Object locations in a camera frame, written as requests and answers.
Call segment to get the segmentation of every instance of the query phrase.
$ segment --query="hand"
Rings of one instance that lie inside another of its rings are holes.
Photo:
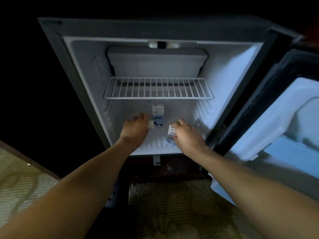
[[[133,120],[126,121],[123,124],[119,141],[133,145],[134,150],[137,149],[141,146],[148,133],[148,120],[148,114],[140,113],[138,117],[134,117]]]
[[[173,139],[182,153],[189,158],[193,159],[197,152],[207,148],[200,132],[188,125],[183,119],[174,122],[173,126],[176,132],[176,136]]]

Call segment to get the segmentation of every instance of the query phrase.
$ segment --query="white wire rack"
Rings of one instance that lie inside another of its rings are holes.
[[[204,78],[111,77],[105,99],[213,99]]]

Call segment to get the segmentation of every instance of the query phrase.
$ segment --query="person's left hand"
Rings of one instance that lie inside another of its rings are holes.
[[[140,113],[139,116],[134,117],[133,120],[126,121],[123,124],[119,141],[124,141],[137,149],[141,146],[148,133],[148,120],[148,114]]]

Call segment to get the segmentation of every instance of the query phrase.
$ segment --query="patterned carpet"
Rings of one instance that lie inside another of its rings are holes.
[[[56,183],[0,148],[0,227]],[[261,238],[208,180],[131,185],[128,205],[137,238]]]

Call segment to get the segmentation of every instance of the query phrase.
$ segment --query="person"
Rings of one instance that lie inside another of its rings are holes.
[[[126,158],[144,141],[149,115],[124,123],[119,140],[11,217],[0,238],[84,238],[105,205]],[[173,124],[180,150],[208,170],[266,238],[317,238],[319,203],[224,158],[183,119]]]

